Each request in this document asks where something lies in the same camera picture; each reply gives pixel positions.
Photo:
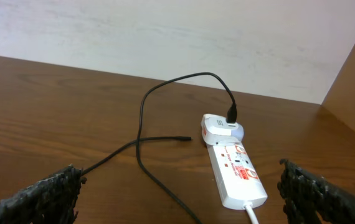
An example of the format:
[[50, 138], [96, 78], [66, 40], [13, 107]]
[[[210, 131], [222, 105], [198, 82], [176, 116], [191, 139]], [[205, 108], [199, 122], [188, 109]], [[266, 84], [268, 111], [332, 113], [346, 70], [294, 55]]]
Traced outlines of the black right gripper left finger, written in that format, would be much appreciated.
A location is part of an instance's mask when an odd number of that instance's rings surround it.
[[0, 224], [73, 223], [83, 170], [69, 165], [0, 200]]

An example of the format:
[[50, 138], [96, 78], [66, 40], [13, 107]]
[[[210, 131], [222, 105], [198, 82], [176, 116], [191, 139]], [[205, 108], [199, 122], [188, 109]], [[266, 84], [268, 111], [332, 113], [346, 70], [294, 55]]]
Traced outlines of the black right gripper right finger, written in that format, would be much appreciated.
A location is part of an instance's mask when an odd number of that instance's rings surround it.
[[355, 196], [287, 159], [277, 188], [289, 224], [355, 223]]

